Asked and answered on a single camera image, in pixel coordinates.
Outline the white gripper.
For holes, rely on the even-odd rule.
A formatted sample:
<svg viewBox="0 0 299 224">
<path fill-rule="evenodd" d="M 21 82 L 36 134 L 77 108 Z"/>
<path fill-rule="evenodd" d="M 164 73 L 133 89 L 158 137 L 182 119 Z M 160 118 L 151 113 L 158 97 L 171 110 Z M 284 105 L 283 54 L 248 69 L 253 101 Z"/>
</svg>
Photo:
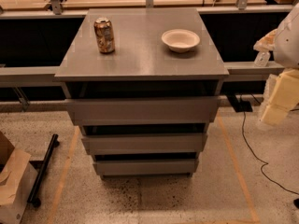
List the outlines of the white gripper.
<svg viewBox="0 0 299 224">
<path fill-rule="evenodd" d="M 272 51 L 277 29 L 267 33 L 253 46 L 259 52 Z M 278 76 L 270 75 L 266 80 L 263 102 L 259 110 L 259 121 L 263 125 L 276 126 L 299 104 L 299 70 L 285 69 Z"/>
</svg>

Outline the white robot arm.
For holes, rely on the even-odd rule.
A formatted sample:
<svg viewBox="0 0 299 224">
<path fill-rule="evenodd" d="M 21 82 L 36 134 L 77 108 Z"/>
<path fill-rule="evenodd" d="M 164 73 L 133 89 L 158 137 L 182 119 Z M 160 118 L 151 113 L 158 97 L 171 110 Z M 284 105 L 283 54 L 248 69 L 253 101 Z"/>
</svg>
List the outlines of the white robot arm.
<svg viewBox="0 0 299 224">
<path fill-rule="evenodd" d="M 264 99 L 260 116 L 262 123 L 276 126 L 299 104 L 299 4 L 253 48 L 259 52 L 272 51 L 275 62 L 284 67 Z"/>
</svg>

